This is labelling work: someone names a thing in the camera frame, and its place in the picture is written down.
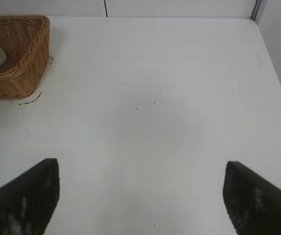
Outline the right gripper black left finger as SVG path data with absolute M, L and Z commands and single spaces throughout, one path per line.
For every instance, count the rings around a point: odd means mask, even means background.
M 59 197 L 58 161 L 44 159 L 0 188 L 0 235 L 43 235 Z

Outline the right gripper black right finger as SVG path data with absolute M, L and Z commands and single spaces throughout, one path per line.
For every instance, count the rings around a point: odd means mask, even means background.
M 226 164 L 223 201 L 238 235 L 281 235 L 281 189 L 241 162 Z

